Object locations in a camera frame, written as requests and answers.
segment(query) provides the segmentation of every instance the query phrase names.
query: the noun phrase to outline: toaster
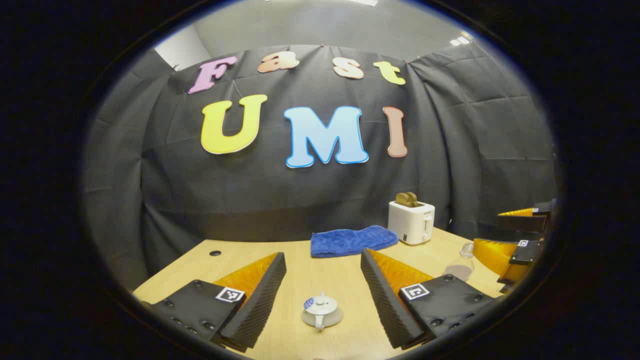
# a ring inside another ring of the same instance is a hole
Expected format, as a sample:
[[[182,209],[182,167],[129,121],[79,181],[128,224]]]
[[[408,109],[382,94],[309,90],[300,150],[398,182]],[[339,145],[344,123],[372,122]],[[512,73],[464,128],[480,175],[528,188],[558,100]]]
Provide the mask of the toaster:
[[[424,243],[431,240],[435,213],[436,208],[424,202],[418,201],[418,206],[408,208],[392,201],[389,202],[387,229],[409,245]]]

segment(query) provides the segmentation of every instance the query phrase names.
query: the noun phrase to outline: brown letter i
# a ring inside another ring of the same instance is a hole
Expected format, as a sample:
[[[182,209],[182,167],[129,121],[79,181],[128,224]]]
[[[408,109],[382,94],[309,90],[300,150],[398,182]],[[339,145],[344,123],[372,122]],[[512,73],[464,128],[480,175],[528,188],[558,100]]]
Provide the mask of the brown letter i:
[[[385,106],[382,108],[382,112],[385,113],[389,120],[389,137],[391,138],[391,144],[389,145],[388,153],[394,158],[402,158],[406,156],[408,152],[408,149],[404,146],[404,133],[402,131],[402,117],[404,113],[400,109],[391,106]]]

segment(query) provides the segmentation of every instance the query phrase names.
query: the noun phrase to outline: teapot handle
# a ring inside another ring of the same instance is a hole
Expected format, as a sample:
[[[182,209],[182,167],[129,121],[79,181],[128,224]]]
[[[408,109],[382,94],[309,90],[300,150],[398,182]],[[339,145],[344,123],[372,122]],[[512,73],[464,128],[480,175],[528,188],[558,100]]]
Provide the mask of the teapot handle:
[[[322,323],[322,319],[324,315],[316,315],[316,329],[322,330],[324,329],[324,324]]]

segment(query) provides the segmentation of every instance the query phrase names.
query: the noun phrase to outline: ceiling light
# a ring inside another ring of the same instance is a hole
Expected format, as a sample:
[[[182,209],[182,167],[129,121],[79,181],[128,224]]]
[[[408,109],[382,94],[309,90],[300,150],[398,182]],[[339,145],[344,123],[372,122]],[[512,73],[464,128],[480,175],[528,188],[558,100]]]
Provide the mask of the ceiling light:
[[[378,0],[348,0],[348,1],[352,1],[354,3],[360,3],[360,4],[364,4],[364,5],[369,5],[369,6],[376,6],[376,4],[378,3]]]

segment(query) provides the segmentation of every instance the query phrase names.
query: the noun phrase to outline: letter u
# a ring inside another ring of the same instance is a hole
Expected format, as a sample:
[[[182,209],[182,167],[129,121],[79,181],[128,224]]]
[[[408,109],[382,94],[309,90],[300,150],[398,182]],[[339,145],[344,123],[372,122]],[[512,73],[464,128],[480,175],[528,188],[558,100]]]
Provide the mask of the letter u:
[[[266,95],[250,95],[240,99],[244,105],[243,125],[240,132],[234,136],[222,134],[222,124],[225,113],[231,107],[231,101],[218,101],[202,109],[204,122],[200,141],[202,147],[212,154],[228,154],[249,146],[258,135],[260,126],[260,106],[267,101]]]

